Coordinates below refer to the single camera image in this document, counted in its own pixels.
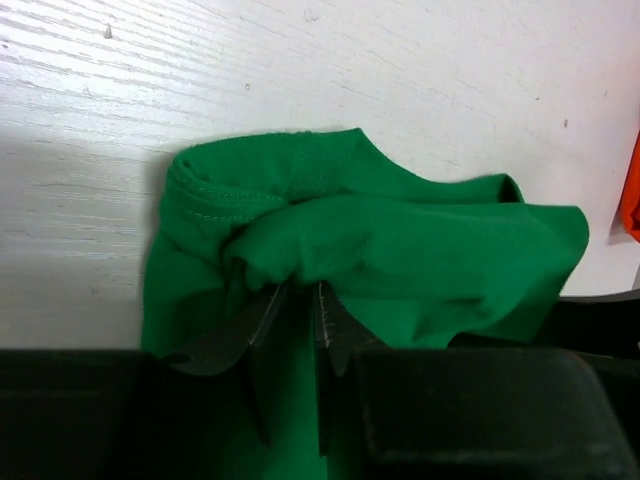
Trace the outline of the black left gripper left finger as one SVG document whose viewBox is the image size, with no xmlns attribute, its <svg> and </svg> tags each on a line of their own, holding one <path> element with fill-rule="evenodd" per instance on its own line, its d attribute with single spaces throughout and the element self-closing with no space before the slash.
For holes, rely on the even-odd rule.
<svg viewBox="0 0 640 480">
<path fill-rule="evenodd" d="M 157 358 L 135 350 L 1 353 L 5 479 L 185 479 L 195 445 L 242 424 L 269 446 L 264 356 L 286 314 L 286 285 Z"/>
</svg>

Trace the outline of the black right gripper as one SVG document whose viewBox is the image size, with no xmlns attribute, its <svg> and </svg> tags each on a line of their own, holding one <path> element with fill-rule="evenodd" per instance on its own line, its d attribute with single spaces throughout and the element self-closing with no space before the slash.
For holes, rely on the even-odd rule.
<svg viewBox="0 0 640 480">
<path fill-rule="evenodd" d="M 481 395 L 501 444 L 487 479 L 639 476 L 639 295 L 565 298 L 534 340 L 462 333 L 452 349 L 485 353 Z"/>
</svg>

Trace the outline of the green t shirt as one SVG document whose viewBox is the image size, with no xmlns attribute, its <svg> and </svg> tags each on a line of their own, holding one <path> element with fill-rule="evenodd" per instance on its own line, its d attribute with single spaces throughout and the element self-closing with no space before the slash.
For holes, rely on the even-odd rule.
<svg viewBox="0 0 640 480">
<path fill-rule="evenodd" d="M 462 333 L 534 339 L 589 242 L 574 206 L 527 203 L 505 174 L 423 179 L 359 129 L 276 133 L 176 155 L 143 280 L 157 358 L 286 285 L 265 353 L 269 446 L 242 424 L 195 445 L 185 479 L 332 479 L 318 442 L 313 290 L 329 285 L 385 344 L 444 350 Z"/>
</svg>

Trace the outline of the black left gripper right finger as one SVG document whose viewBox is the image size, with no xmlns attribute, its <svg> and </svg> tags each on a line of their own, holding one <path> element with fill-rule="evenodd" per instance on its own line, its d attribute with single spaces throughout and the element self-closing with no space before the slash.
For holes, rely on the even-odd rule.
<svg viewBox="0 0 640 480">
<path fill-rule="evenodd" d="M 500 446 L 481 395 L 485 353 L 398 349 L 349 314 L 332 288 L 312 294 L 318 442 L 332 479 L 487 479 Z"/>
</svg>

